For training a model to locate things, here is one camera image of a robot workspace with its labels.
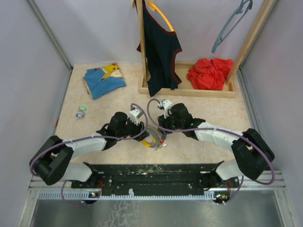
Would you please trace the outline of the orange clothes hanger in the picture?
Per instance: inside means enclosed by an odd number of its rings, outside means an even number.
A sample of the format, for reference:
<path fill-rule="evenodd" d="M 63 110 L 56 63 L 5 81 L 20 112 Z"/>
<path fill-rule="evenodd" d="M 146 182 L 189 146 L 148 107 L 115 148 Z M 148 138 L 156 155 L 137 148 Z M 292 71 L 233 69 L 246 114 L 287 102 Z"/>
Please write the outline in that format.
<path fill-rule="evenodd" d="M 164 13 L 155 5 L 154 1 L 152 0 L 146 0 L 146 2 L 148 3 L 150 9 L 152 11 L 156 11 L 159 13 L 159 15 L 163 18 L 163 20 L 166 22 L 167 26 L 169 27 L 171 32 L 174 32 L 174 28 L 171 25 L 170 21 L 167 19 L 167 17 L 164 15 Z"/>

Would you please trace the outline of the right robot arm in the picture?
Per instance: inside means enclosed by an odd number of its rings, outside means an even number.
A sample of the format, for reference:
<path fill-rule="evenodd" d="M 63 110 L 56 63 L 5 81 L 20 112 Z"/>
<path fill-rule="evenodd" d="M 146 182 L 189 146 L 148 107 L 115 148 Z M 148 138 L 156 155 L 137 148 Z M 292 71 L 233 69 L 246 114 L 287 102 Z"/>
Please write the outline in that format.
<path fill-rule="evenodd" d="M 163 115 L 157 118 L 158 127 L 167 132 L 183 133 L 186 137 L 197 141 L 210 142 L 233 153 L 234 158 L 221 162 L 212 174 L 212 183 L 223 187 L 229 179 L 245 176 L 255 182 L 265 170 L 270 170 L 275 180 L 272 161 L 273 151 L 261 135 L 252 128 L 245 131 L 232 131 L 210 124 L 204 119 L 194 118 L 183 103 L 173 104 L 164 99 L 158 104 Z"/>

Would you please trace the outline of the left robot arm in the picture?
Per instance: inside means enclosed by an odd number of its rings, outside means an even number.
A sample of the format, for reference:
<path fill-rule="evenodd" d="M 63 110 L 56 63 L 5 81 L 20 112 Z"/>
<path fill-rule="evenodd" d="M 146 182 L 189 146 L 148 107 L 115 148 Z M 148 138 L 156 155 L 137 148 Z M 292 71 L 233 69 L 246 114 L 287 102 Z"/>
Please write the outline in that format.
<path fill-rule="evenodd" d="M 139 121 L 143 111 L 134 108 L 129 114 L 117 112 L 101 130 L 87 137 L 63 140 L 51 136 L 30 160 L 30 172 L 46 185 L 60 180 L 78 181 L 92 188 L 98 184 L 97 171 L 88 163 L 71 160 L 95 151 L 108 150 L 122 140 L 142 140 L 144 123 Z"/>

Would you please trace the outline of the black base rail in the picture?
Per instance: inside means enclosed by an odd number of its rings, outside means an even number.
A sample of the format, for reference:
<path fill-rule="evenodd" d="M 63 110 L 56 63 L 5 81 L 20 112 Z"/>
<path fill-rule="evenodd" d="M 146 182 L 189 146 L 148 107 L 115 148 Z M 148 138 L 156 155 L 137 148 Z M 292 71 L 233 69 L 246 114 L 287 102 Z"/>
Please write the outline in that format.
<path fill-rule="evenodd" d="M 237 188 L 239 179 L 222 180 L 218 164 L 91 165 L 93 174 L 86 182 L 73 180 L 73 189 L 100 189 L 104 196 L 196 196 L 212 188 Z"/>

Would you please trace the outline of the red crumpled cloth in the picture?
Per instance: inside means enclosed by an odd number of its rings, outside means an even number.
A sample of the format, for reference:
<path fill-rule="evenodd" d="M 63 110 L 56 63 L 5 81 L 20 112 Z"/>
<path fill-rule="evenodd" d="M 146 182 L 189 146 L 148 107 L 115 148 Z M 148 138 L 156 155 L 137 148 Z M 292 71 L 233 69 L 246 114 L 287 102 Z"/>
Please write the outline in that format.
<path fill-rule="evenodd" d="M 202 58 L 188 71 L 187 79 L 194 89 L 219 91 L 223 89 L 232 66 L 232 59 Z"/>

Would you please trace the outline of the wooden clothes rack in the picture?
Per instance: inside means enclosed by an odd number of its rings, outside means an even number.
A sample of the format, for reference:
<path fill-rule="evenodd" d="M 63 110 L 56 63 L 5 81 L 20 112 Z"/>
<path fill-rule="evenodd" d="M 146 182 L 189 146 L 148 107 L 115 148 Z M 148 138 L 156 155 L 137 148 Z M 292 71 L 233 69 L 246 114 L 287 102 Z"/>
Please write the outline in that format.
<path fill-rule="evenodd" d="M 146 1 L 147 10 L 167 31 L 166 22 L 158 12 L 152 11 Z M 175 72 L 182 80 L 178 88 L 163 88 L 159 95 L 225 97 L 236 94 L 236 73 L 247 56 L 265 20 L 275 5 L 273 0 L 167 0 L 154 1 L 164 13 L 177 33 L 183 51 L 178 55 Z M 150 74 L 147 67 L 144 40 L 143 4 L 136 0 L 140 46 L 142 50 L 143 74 L 139 85 L 141 94 L 148 94 L 147 81 Z M 187 73 L 200 58 L 232 59 L 230 70 L 223 89 L 198 90 L 187 79 Z"/>

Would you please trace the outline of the dark navy tank top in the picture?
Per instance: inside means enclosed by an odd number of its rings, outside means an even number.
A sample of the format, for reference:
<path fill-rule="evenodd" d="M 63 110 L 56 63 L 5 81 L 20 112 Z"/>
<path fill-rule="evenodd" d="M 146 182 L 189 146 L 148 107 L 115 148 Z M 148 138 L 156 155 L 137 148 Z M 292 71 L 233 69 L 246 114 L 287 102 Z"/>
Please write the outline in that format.
<path fill-rule="evenodd" d="M 175 72 L 176 55 L 182 51 L 176 32 L 165 30 L 143 4 L 145 53 L 150 79 L 149 95 L 155 96 L 162 88 L 177 89 L 182 82 Z"/>

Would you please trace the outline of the blue pikachu shirt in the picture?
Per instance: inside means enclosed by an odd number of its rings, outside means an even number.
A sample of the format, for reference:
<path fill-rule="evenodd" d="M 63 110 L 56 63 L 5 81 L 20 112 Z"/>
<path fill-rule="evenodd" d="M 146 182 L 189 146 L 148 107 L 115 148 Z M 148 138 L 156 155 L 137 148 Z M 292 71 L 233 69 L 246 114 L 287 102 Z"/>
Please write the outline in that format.
<path fill-rule="evenodd" d="M 83 82 L 93 100 L 126 86 L 124 77 L 116 62 L 102 68 L 88 69 L 83 77 Z"/>

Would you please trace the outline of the green key tag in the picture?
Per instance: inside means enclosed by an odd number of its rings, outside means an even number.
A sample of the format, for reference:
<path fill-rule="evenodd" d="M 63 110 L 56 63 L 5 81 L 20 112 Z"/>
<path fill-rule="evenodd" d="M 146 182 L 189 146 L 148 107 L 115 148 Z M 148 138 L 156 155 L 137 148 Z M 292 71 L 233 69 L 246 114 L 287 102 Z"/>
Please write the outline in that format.
<path fill-rule="evenodd" d="M 87 110 L 86 107 L 83 107 L 83 106 L 80 106 L 80 107 L 79 107 L 79 111 L 85 112 L 86 110 Z"/>

